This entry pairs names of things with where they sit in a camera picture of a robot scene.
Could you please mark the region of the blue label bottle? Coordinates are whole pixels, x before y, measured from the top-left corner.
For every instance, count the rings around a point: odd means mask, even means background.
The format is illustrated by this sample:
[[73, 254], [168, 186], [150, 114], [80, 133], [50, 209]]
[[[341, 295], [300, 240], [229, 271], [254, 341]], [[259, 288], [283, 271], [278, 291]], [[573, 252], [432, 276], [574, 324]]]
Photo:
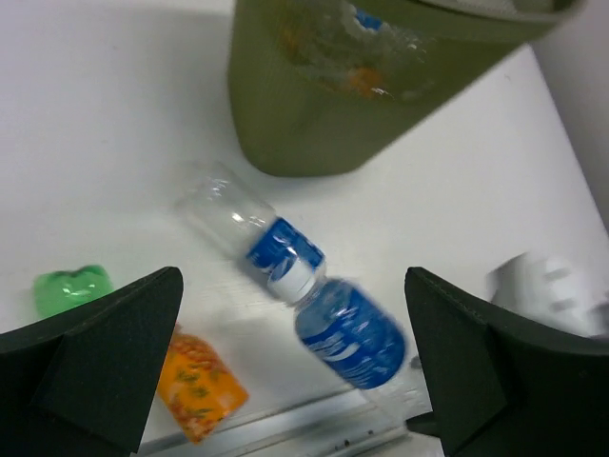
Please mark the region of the blue label bottle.
[[393, 422], [431, 409], [402, 326], [358, 287], [325, 278], [297, 305], [304, 346]]
[[205, 165], [177, 210], [270, 296], [292, 306], [319, 295], [324, 252], [225, 165]]

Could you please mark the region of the orange tea bottle white cap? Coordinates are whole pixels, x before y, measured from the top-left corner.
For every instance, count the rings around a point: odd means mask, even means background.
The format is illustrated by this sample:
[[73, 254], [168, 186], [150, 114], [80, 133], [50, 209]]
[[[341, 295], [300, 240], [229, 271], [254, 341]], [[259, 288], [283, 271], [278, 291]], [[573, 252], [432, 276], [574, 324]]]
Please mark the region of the orange tea bottle white cap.
[[296, 71], [324, 89], [366, 99], [389, 95], [378, 59], [343, 34], [284, 27], [279, 43]]

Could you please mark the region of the clear bottle colourful label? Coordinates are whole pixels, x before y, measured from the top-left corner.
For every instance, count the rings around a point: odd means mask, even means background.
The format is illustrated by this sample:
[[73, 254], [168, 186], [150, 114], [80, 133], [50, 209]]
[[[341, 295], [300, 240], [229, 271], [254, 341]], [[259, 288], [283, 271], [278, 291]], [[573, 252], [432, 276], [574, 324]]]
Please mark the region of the clear bottle colourful label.
[[435, 40], [400, 28], [349, 1], [303, 1], [309, 41], [330, 59], [355, 63], [424, 54]]

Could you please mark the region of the clear bottle green-white label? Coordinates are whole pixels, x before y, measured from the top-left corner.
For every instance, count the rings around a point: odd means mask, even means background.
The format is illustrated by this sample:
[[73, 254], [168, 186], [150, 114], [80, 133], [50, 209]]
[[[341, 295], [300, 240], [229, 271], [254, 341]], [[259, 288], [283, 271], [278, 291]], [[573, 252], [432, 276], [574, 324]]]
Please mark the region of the clear bottle green-white label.
[[597, 301], [586, 275], [556, 256], [520, 254], [487, 275], [491, 302], [579, 336], [608, 339], [608, 301]]

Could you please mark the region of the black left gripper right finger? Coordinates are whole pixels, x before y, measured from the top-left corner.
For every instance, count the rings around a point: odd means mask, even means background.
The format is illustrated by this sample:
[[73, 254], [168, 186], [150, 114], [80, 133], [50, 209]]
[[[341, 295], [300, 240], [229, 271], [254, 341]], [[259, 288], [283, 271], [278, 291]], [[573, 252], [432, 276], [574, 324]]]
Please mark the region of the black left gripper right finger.
[[415, 267], [404, 294], [446, 456], [605, 456], [608, 342], [521, 317]]

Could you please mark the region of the green plastic bottle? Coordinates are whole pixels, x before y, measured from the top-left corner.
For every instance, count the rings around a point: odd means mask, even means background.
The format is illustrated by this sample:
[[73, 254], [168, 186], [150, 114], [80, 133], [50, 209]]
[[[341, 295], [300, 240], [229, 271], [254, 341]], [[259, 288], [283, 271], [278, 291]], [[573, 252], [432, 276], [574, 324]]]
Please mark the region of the green plastic bottle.
[[100, 265], [41, 274], [32, 284], [34, 304], [43, 318], [80, 307], [113, 291], [110, 277]]

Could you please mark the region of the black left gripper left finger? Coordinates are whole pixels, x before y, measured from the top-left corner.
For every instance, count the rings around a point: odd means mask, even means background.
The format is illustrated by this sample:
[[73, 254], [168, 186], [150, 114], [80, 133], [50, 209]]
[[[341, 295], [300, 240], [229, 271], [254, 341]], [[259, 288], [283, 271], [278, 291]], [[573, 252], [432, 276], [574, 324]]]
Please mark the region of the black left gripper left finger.
[[184, 291], [161, 268], [1, 336], [4, 456], [138, 451]]

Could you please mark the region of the small orange juice bottle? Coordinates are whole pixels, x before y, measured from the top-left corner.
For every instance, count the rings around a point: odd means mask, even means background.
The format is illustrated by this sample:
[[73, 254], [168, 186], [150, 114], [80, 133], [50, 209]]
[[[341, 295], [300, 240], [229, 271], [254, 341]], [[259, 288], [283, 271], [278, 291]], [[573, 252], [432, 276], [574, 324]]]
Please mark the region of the small orange juice bottle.
[[172, 333], [157, 393], [193, 444], [202, 443], [249, 399], [215, 349], [180, 326]]

